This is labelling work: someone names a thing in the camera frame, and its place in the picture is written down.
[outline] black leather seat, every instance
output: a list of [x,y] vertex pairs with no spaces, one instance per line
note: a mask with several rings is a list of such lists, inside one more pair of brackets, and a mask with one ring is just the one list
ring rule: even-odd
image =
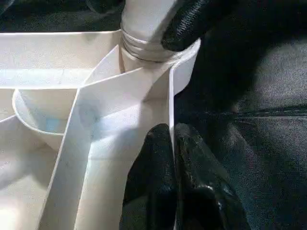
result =
[[243,4],[203,38],[175,116],[227,169],[252,229],[305,229],[307,3],[267,2]]

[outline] gloved thumb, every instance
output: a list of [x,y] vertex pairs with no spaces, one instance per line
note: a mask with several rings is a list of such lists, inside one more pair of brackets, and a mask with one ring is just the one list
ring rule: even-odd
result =
[[182,51],[231,12],[238,0],[184,0],[164,33],[162,46]]

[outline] gloved hand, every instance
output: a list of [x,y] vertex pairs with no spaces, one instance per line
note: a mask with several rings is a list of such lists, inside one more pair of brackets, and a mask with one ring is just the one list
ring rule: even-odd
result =
[[175,133],[176,170],[168,126],[148,132],[128,174],[119,229],[249,230],[226,170],[198,132],[178,124]]
[[184,0],[164,33],[162,45],[182,51],[231,12],[238,0]]

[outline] black rubber glove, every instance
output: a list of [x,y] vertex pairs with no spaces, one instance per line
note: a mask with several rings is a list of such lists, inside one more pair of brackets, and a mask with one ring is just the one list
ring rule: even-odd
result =
[[184,0],[164,33],[163,47],[177,52],[186,49],[237,3],[238,0]]
[[177,206],[169,128],[152,128],[129,171],[120,230],[172,230]]
[[178,124],[175,134],[180,197],[177,230],[249,230],[227,171],[198,132]]

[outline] white plastic part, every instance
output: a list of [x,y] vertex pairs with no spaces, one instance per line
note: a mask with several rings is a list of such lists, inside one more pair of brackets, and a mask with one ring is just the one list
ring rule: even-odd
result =
[[121,31],[1,34],[0,87],[77,88],[120,39]]
[[56,157],[16,116],[0,121],[1,229],[35,229]]
[[[7,40],[7,34],[0,34],[0,42],[8,43],[6,48],[0,47],[6,50],[0,56],[5,63],[0,62],[0,73],[5,72],[0,75],[0,93],[4,95],[0,108],[12,108],[8,103],[11,101],[14,114],[17,114],[7,114],[2,120],[5,126],[0,121],[2,137],[7,129],[14,130],[7,137],[11,137],[11,142],[6,138],[0,140],[6,148],[2,153],[16,152],[22,158],[35,150],[30,162],[39,159],[42,167],[53,166],[49,158],[57,157],[50,183],[49,179],[45,180],[47,190],[45,187],[41,190],[31,181],[0,188],[4,197],[10,194],[8,203],[0,199],[0,218],[1,210],[8,205],[21,215],[17,220],[16,216],[4,215],[8,222],[5,229],[118,229],[127,173],[146,133],[156,124],[167,123],[173,140],[174,95],[189,82],[200,41],[177,60],[155,63],[127,52],[120,34],[121,31],[90,35],[60,33],[59,37],[32,34],[37,47],[28,34],[14,34],[15,43]],[[53,53],[43,55],[41,49],[47,49],[44,40],[53,44],[57,52],[50,48]],[[68,48],[78,43],[82,46],[79,50]],[[107,48],[100,50],[103,44]],[[23,60],[13,45],[26,47],[25,53],[31,54],[30,58],[36,62],[31,64]],[[62,71],[61,77],[55,74],[57,71]],[[48,125],[50,118],[62,125]],[[6,158],[1,158],[0,163],[5,162]],[[36,164],[29,163],[26,167],[39,168]],[[3,173],[9,175],[2,167],[0,175]],[[24,195],[20,194],[19,186],[26,191]],[[38,197],[35,206],[30,205],[33,196]],[[14,206],[13,200],[19,199],[26,208]]]
[[18,119],[59,150],[75,95],[75,89],[16,90],[12,103]]
[[181,53],[163,49],[161,40],[177,11],[178,0],[126,0],[121,29],[126,49],[148,61],[177,59]]
[[14,89],[0,89],[0,122],[14,115],[12,96]]

